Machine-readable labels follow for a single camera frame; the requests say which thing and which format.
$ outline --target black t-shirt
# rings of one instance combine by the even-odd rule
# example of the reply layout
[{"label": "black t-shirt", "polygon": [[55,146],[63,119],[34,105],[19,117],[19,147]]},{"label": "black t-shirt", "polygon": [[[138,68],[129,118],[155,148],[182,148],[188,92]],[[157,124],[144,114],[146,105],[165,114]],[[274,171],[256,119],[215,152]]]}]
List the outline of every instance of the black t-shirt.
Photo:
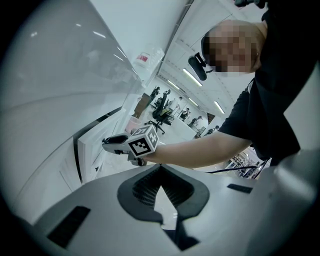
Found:
[{"label": "black t-shirt", "polygon": [[255,72],[252,87],[243,91],[219,132],[251,140],[258,157],[272,158],[276,165],[300,147],[284,111],[308,80],[317,60],[317,35],[308,24],[268,10],[261,68]]},{"label": "black t-shirt", "polygon": [[153,89],[153,91],[150,95],[151,99],[153,100],[156,97],[156,95],[158,95],[158,94],[159,94],[159,90]]}]

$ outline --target ceiling light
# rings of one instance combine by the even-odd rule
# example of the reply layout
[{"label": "ceiling light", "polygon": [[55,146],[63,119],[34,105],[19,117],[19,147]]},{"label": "ceiling light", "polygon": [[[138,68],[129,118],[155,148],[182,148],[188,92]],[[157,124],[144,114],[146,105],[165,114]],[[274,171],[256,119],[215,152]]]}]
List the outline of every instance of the ceiling light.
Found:
[{"label": "ceiling light", "polygon": [[202,84],[192,74],[190,74],[188,70],[184,68],[183,72],[186,73],[198,86],[202,86]]},{"label": "ceiling light", "polygon": [[115,54],[114,54],[114,56],[116,56],[118,59],[120,59],[120,60],[124,61],[122,58],[118,57],[117,55],[115,55]]},{"label": "ceiling light", "polygon": [[225,114],[225,112],[222,110],[222,108],[220,107],[218,102],[214,102],[216,104],[216,106],[218,107],[218,109],[222,112],[222,114]]},{"label": "ceiling light", "polygon": [[195,103],[192,99],[189,98],[189,100],[190,100],[194,105],[198,106],[198,104]]},{"label": "ceiling light", "polygon": [[100,33],[96,32],[96,31],[93,31],[93,33],[95,33],[97,36],[100,36],[102,38],[106,38],[103,34],[100,34]]},{"label": "ceiling light", "polygon": [[168,83],[172,86],[174,86],[175,88],[177,88],[178,90],[180,90],[180,88],[178,86],[176,86],[173,82],[171,82],[170,80],[167,80]]},{"label": "ceiling light", "polygon": [[117,46],[117,48],[119,49],[119,51],[123,54],[124,57],[127,57],[124,52]]}]

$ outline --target black trim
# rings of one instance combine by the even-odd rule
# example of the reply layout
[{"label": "black trim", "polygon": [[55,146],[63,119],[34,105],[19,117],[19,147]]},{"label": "black trim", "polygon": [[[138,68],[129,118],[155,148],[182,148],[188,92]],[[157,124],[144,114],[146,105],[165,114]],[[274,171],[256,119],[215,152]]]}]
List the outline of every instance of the black trim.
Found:
[{"label": "black trim", "polygon": [[58,246],[66,248],[89,212],[90,209],[86,207],[76,206],[48,235],[48,238]]},{"label": "black trim", "polygon": [[241,185],[237,185],[237,184],[229,184],[227,186],[227,188],[232,189],[232,190],[236,190],[236,191],[240,191],[243,193],[247,193],[247,194],[250,194],[253,189],[252,187],[249,187],[249,186],[241,186]]},{"label": "black trim", "polygon": [[122,208],[135,219],[162,224],[161,214],[154,211],[160,186],[176,208],[180,221],[197,216],[210,196],[202,182],[166,164],[157,164],[124,181],[119,186],[117,198]]}]

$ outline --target person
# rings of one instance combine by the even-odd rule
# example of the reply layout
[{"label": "person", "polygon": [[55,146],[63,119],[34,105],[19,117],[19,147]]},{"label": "person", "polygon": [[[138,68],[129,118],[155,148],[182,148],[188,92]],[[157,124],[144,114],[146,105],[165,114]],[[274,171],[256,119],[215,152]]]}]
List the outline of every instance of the person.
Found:
[{"label": "person", "polygon": [[182,100],[182,97],[174,98],[174,100],[168,105],[168,109],[171,113],[175,111],[176,108],[180,109],[179,102]]},{"label": "person", "polygon": [[191,120],[191,122],[188,124],[188,126],[191,128],[192,126],[197,126],[198,125],[198,120],[202,119],[202,116],[199,115],[197,118],[195,117],[194,119]]},{"label": "person", "polygon": [[147,108],[147,107],[151,104],[151,102],[152,102],[152,101],[155,99],[155,97],[159,94],[159,91],[160,91],[160,87],[159,87],[159,86],[153,89],[153,91],[152,91],[151,94],[150,94],[150,99],[149,99],[147,105],[145,106],[145,108]]},{"label": "person", "polygon": [[180,115],[180,118],[183,122],[186,120],[188,114],[189,114],[189,108],[187,107],[186,110],[183,110]]},{"label": "person", "polygon": [[274,166],[299,151],[284,111],[314,69],[319,40],[316,15],[310,14],[314,8],[303,3],[290,4],[290,11],[287,8],[285,1],[273,1],[262,22],[224,20],[205,34],[202,55],[211,69],[216,73],[254,72],[254,79],[219,131],[159,145],[146,161],[198,168],[227,161],[253,145],[257,156],[271,158]]},{"label": "person", "polygon": [[212,129],[212,128],[209,129],[204,136],[208,136],[208,135],[212,134],[213,131],[214,131],[214,129]]}]

